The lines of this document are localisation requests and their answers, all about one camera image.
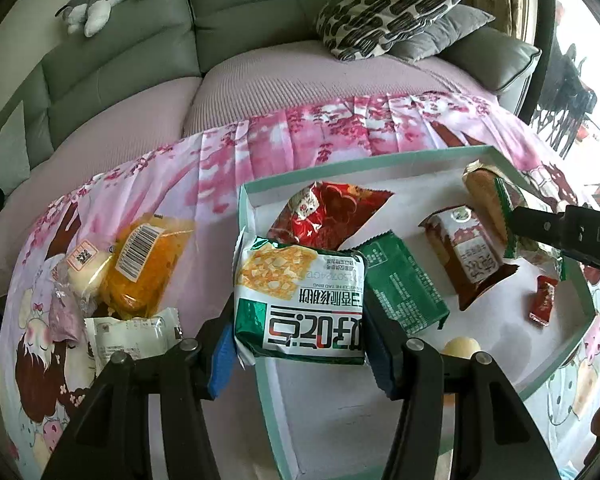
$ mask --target pink floral tablecloth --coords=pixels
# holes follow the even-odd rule
[[[440,92],[356,96],[252,117],[158,148],[60,197],[22,248],[0,332],[2,416],[23,478],[40,477],[94,377],[86,343],[52,341],[47,325],[50,270],[82,238],[113,238],[147,212],[195,220],[194,240],[162,298],[162,305],[178,307],[184,333],[195,335],[232,289],[241,184],[340,160],[474,144],[499,149],[554,208],[592,202],[518,118],[484,99]],[[590,400],[600,389],[600,279],[590,281],[599,314],[545,385],[546,409],[535,414],[554,449],[566,445],[573,428],[588,426]]]

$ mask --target metal screw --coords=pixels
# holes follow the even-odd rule
[[[180,342],[179,346],[180,350],[183,350],[185,352],[193,352],[194,350],[198,349],[198,346],[200,346],[200,344],[192,337],[187,337],[186,339],[183,339]]]
[[[487,352],[477,352],[475,355],[475,360],[481,365],[490,365],[493,362],[493,359],[489,354],[487,354]]]
[[[407,348],[414,352],[419,352],[424,348],[424,343],[420,339],[413,337],[407,341]]]
[[[116,350],[115,352],[113,352],[113,354],[111,354],[110,361],[115,365],[121,365],[123,362],[126,361],[127,357],[128,354],[125,351]]]

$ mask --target orange snack package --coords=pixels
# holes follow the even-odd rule
[[[116,240],[100,297],[122,319],[151,317],[193,231],[193,222],[146,214]]]

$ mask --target ribbed pink fabric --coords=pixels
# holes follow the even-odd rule
[[[7,293],[20,248],[53,202],[93,175],[180,139],[200,78],[162,83],[84,123],[11,193],[0,212],[0,296]]]
[[[184,135],[334,97],[454,91],[495,98],[436,57],[409,65],[392,56],[341,62],[320,41],[251,50],[215,66],[196,93]]]

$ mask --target red wrapper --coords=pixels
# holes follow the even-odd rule
[[[555,286],[558,280],[538,276],[538,291],[531,307],[529,318],[542,326],[549,326],[551,310],[554,308]]]
[[[267,238],[335,251],[392,195],[352,184],[314,182],[289,199]]]

